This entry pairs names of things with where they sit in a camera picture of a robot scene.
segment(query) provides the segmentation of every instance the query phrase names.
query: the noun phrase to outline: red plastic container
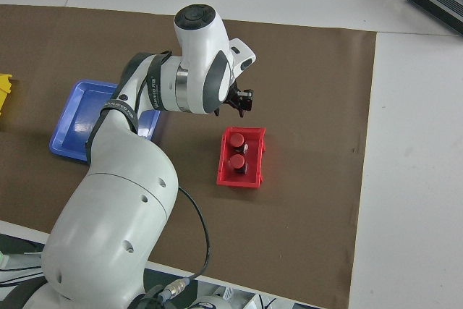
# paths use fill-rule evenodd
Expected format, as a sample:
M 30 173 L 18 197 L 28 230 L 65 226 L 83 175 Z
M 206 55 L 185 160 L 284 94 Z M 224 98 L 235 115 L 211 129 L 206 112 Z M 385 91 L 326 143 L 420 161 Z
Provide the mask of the red plastic container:
M 227 127 L 222 135 L 217 185 L 235 187 L 260 187 L 262 152 L 266 150 L 263 136 L 265 128 Z M 240 155 L 245 159 L 245 169 L 237 168 Z

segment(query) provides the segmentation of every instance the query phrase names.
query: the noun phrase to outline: cable connector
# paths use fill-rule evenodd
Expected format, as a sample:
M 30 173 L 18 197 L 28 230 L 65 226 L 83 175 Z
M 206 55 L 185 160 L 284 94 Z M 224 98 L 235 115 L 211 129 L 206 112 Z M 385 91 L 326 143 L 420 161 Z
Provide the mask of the cable connector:
M 165 303 L 167 300 L 170 300 L 171 298 L 174 298 L 178 294 L 182 293 L 189 283 L 189 278 L 177 279 L 164 287 L 163 291 L 158 295 L 158 297 L 162 299 L 162 303 Z

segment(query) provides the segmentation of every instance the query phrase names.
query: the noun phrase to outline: red bottle cap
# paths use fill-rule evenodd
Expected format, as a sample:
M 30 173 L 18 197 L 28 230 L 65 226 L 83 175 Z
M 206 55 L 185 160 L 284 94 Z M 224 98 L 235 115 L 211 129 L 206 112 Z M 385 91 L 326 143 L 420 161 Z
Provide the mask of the red bottle cap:
M 234 148 L 238 148 L 245 143 L 245 137 L 241 133 L 234 133 L 230 136 L 230 145 Z
M 233 155 L 230 158 L 230 164 L 233 169 L 241 169 L 243 166 L 245 166 L 245 163 L 245 157 L 239 153 L 237 155 Z

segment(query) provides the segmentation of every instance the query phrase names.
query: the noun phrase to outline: velcro strap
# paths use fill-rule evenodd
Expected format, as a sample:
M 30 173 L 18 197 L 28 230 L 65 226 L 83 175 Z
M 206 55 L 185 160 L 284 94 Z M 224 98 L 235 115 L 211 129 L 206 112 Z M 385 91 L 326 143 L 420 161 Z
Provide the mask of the velcro strap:
M 119 99 L 109 99 L 107 102 L 105 102 L 103 108 L 101 108 L 101 110 L 104 109 L 114 109 L 123 113 L 129 122 L 131 131 L 135 134 L 138 133 L 138 117 L 129 104 L 125 103 L 124 101 L 120 101 Z
M 172 51 L 164 51 L 160 54 L 156 54 L 153 61 L 151 61 L 148 72 L 146 73 L 148 96 L 150 97 L 151 105 L 155 110 L 166 110 L 162 104 L 161 97 L 161 65 L 164 64 L 171 55 Z

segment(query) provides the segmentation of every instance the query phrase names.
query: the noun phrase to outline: black joint cap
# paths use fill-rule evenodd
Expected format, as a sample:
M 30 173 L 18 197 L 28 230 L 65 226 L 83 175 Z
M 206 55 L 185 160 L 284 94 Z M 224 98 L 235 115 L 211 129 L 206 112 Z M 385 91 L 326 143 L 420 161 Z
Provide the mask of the black joint cap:
M 195 4 L 184 7 L 175 15 L 175 25 L 185 30 L 196 30 L 209 25 L 216 18 L 216 10 L 209 5 Z

